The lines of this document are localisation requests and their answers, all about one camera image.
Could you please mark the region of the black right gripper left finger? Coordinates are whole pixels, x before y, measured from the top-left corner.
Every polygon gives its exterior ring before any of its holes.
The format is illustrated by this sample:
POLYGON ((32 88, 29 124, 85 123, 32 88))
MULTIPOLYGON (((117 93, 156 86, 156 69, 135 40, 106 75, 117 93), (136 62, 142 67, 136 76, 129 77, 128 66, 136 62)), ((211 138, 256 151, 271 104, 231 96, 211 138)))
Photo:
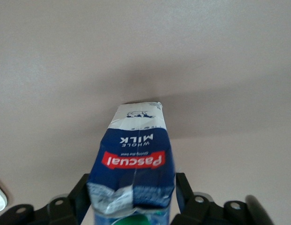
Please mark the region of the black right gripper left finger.
POLYGON ((50 225, 80 225, 90 207, 87 191, 89 174, 84 174, 71 192, 53 198, 47 205, 50 225))

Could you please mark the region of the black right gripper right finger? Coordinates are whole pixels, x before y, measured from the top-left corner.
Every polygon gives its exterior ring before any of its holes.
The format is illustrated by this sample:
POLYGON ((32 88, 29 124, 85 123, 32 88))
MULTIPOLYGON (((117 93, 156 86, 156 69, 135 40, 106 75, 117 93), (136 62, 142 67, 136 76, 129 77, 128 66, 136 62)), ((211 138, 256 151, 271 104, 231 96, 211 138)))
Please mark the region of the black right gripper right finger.
POLYGON ((180 213, 176 225, 223 225, 222 218, 213 218, 213 204, 202 195, 195 195, 184 173, 176 174, 176 197, 180 213))

